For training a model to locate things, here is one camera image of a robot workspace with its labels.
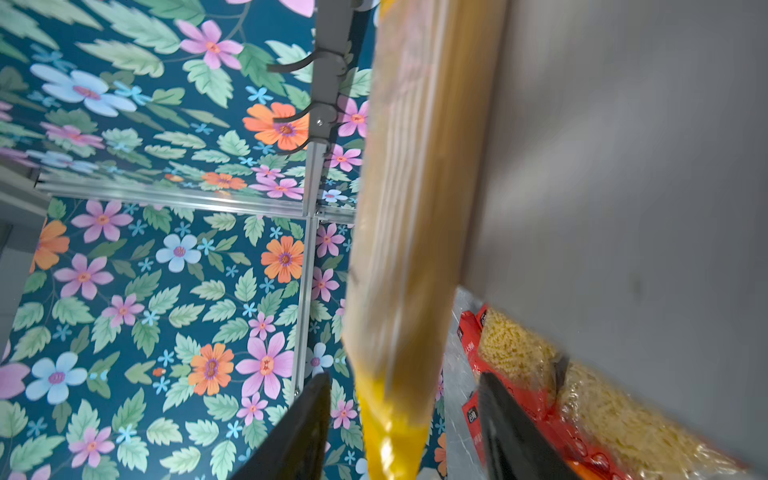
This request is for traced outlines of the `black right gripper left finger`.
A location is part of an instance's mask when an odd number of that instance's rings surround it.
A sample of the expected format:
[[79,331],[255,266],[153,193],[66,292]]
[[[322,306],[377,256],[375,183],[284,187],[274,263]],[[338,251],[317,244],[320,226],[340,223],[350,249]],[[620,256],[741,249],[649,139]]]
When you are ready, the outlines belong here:
[[318,480],[330,423],[331,377],[314,377],[233,480]]

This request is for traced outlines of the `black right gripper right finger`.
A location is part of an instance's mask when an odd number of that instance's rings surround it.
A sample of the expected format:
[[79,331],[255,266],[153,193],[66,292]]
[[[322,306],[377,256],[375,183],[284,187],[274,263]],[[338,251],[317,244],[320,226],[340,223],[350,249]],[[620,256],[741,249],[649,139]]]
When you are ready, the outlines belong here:
[[479,418],[490,479],[577,480],[579,476],[491,373],[480,377]]

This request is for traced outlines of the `yellow spaghetti bag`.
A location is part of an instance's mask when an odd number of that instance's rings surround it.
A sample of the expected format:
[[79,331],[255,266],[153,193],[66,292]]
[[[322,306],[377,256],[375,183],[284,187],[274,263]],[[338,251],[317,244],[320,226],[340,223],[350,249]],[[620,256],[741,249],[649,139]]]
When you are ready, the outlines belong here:
[[417,476],[472,213],[504,1],[386,1],[342,340],[374,479]]

